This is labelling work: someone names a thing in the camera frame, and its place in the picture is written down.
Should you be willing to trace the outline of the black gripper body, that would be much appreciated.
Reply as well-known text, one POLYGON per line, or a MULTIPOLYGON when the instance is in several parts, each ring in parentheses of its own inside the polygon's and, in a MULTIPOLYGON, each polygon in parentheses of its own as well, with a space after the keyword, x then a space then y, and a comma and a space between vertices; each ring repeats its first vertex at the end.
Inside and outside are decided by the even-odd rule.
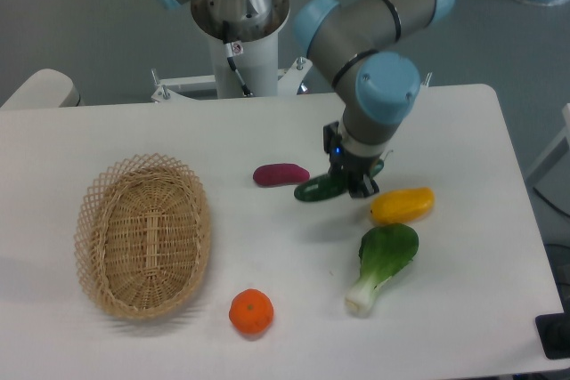
POLYGON ((384 168, 384 146, 357 141, 343 121, 323 127, 323 148, 329 156, 329 172, 343 174, 350 184, 372 182, 384 168))

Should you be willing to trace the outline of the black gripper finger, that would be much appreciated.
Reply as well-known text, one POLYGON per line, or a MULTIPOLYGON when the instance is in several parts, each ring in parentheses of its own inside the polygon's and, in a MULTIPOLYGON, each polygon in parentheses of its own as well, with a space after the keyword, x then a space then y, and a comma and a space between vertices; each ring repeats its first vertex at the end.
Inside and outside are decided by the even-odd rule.
POLYGON ((369 198, 379 193, 379 186, 368 175, 353 177, 348 183, 348 193, 351 198, 369 198))

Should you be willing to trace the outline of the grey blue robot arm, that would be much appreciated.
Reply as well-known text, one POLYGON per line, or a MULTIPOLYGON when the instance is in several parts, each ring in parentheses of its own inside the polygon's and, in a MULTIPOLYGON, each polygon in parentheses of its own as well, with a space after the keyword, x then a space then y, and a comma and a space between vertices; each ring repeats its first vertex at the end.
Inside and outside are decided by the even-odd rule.
POLYGON ((455 0, 312 0, 296 16, 289 0, 159 0, 191 7, 208 38, 219 98, 273 96, 285 88, 278 73, 277 36, 293 24, 302 57, 344 102, 339 121, 323 128, 329 171, 299 185, 295 197, 317 202, 348 193, 367 198, 379 188, 382 153, 410 113, 420 89, 412 62, 390 46, 447 14, 455 0))

